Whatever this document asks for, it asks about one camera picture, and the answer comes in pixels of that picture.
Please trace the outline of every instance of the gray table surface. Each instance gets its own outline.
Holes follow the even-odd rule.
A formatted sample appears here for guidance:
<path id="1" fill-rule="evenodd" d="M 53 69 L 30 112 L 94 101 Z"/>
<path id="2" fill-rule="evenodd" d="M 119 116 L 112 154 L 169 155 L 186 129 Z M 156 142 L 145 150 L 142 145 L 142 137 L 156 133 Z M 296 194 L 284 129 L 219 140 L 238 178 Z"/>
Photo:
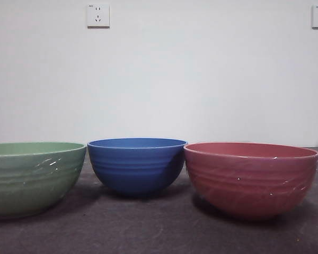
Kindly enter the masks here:
<path id="1" fill-rule="evenodd" d="M 252 223 L 198 197 L 185 169 L 159 195 L 132 199 L 104 187 L 86 158 L 63 201 L 0 221 L 0 253 L 318 253 L 318 171 L 301 205 Z"/>

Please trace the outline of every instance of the bowl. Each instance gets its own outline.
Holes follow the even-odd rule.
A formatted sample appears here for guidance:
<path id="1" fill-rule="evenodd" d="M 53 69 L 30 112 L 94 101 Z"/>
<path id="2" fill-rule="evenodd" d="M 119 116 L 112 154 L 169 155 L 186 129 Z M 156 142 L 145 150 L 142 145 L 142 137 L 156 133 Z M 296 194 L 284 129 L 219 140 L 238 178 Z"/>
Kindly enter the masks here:
<path id="1" fill-rule="evenodd" d="M 119 194 L 142 197 L 168 187 L 184 164 L 185 141 L 160 138 L 96 140 L 87 144 L 99 180 Z"/>
<path id="2" fill-rule="evenodd" d="M 75 143 L 0 144 L 0 218 L 40 213 L 76 183 L 86 146 Z"/>
<path id="3" fill-rule="evenodd" d="M 244 220 L 265 220 L 294 208 L 318 163 L 315 150 L 276 144 L 195 143 L 184 151 L 197 193 Z"/>

